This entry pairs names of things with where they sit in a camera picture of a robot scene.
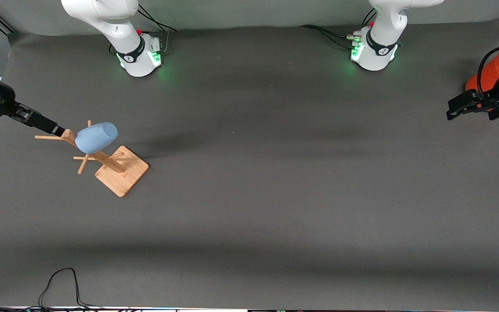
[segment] power cable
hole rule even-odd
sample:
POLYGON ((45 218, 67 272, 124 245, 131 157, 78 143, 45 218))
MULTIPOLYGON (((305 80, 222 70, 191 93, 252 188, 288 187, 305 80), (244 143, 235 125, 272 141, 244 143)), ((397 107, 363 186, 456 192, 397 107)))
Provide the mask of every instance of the power cable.
POLYGON ((483 104, 487 104, 488 106, 496 109, 499 111, 499 106, 495 105, 495 104, 492 104, 491 102, 489 102, 487 99, 486 99, 486 96, 485 96, 485 93, 483 91, 483 87, 481 85, 481 77, 483 76, 483 69, 485 67, 485 64, 486 64, 486 61, 489 59, 489 57, 491 55, 493 55, 495 52, 498 52, 499 51, 499 47, 491 50, 489 53, 487 53, 485 55, 485 57, 483 58, 483 60, 481 61, 480 65, 479 65, 479 70, 477 71, 477 89, 479 90, 479 94, 481 95, 481 99, 483 100, 483 104))
POLYGON ((168 36, 171 34, 171 32, 167 32, 167 38, 165 39, 165 48, 163 49, 163 52, 161 53, 165 53, 168 49, 168 36))
POLYGON ((369 24, 369 22, 373 19, 373 17, 376 16, 376 12, 373 13, 373 15, 371 15, 371 17, 369 17, 369 19, 363 24, 363 25, 367 25, 369 24))
POLYGON ((336 44, 337 46, 343 47, 343 48, 346 48, 346 49, 353 49, 352 46, 348 46, 348 45, 342 44, 342 43, 340 43, 340 42, 338 42, 338 41, 336 41, 334 39, 334 38, 346 39, 346 36, 343 36, 341 34, 337 34, 337 33, 331 32, 330 30, 328 30, 326 28, 323 28, 321 26, 317 26, 317 25, 306 24, 306 25, 301 25, 300 27, 302 27, 302 28, 311 28, 311 29, 318 30, 327 39, 329 39, 329 41, 331 41, 332 43, 336 44))
POLYGON ((47 286, 45 287, 43 292, 40 294, 40 297, 38 298, 38 306, 40 306, 41 308, 47 308, 43 304, 43 298, 45 296, 45 293, 47 293, 47 291, 49 290, 49 287, 51 286, 51 282, 53 281, 53 278, 55 277, 55 275, 57 275, 59 272, 62 272, 64 270, 72 271, 73 277, 75 277, 76 301, 77 301, 78 306, 82 306, 83 308, 91 309, 89 306, 94 306, 93 304, 87 304, 85 302, 82 302, 82 300, 80 299, 80 290, 78 289, 78 279, 76 276, 76 271, 73 268, 64 268, 64 269, 56 271, 55 273, 53 273, 51 275, 51 277, 49 278, 49 280, 47 282, 47 286))
POLYGON ((369 14, 371 14, 373 11, 375 10, 375 8, 372 8, 368 13, 367 15, 363 18, 363 21, 361 22, 362 25, 365 25, 365 21, 367 20, 367 17, 369 16, 369 14))
POLYGON ((153 18, 153 16, 151 16, 151 14, 149 12, 147 12, 147 10, 141 4, 138 4, 138 5, 147 14, 147 16, 145 14, 143 14, 140 10, 138 10, 138 12, 140 14, 142 14, 142 16, 144 16, 145 18, 147 18, 147 19, 153 21, 154 23, 156 23, 163 31, 165 31, 163 27, 166 27, 166 28, 168 28, 170 30, 173 30, 174 32, 178 32, 178 30, 172 28, 171 26, 165 25, 163 23, 159 23, 157 20, 155 20, 155 18, 153 18))

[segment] gray wall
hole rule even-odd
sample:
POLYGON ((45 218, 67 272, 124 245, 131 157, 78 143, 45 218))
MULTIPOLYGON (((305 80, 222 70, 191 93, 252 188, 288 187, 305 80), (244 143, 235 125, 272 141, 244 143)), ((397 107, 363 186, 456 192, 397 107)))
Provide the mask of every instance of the gray wall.
MULTIPOLYGON (((358 24, 367 0, 140 0, 156 20, 178 29, 358 24)), ((1 15, 21 32, 50 36, 97 33, 66 14, 60 0, 1 0, 1 15)), ((499 0, 446 0, 409 10, 410 23, 480 22, 499 18, 499 0)), ((139 14, 134 26, 156 27, 139 14)))

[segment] wooden mug stand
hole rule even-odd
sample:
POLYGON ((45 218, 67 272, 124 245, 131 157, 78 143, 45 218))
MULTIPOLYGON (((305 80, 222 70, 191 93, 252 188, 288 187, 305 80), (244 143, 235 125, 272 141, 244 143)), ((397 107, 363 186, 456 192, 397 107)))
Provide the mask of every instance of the wooden mug stand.
MULTIPOLYGON (((87 121, 87 126, 91 127, 91 120, 87 121)), ((65 130, 60 137, 35 136, 35 138, 40 140, 63 140, 77 147, 75 142, 76 133, 70 129, 65 130)), ((119 147, 111 156, 107 156, 107 154, 100 150, 95 154, 86 154, 85 156, 75 156, 73 158, 82 160, 78 174, 82 174, 89 160, 97 160, 103 164, 95 172, 95 177, 103 182, 118 197, 125 197, 141 177, 144 176, 147 170, 149 170, 149 165, 126 146, 119 147)))

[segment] blue cup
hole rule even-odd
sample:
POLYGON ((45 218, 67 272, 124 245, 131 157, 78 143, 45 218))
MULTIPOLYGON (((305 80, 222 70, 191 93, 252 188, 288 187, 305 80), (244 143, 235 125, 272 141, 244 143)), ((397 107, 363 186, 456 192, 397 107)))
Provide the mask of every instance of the blue cup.
POLYGON ((98 123, 80 130, 75 143, 78 150, 86 154, 95 154, 113 142, 119 131, 112 123, 98 123))

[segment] wooden base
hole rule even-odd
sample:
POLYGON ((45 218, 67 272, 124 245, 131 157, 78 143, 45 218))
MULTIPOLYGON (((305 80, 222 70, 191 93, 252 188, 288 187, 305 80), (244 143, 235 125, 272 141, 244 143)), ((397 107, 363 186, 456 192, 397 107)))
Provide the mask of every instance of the wooden base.
POLYGON ((149 165, 126 146, 119 147, 110 157, 123 165, 126 168, 125 172, 117 173, 108 166, 103 165, 95 173, 95 177, 103 182, 118 197, 125 197, 141 177, 144 176, 147 170, 149 170, 149 165))

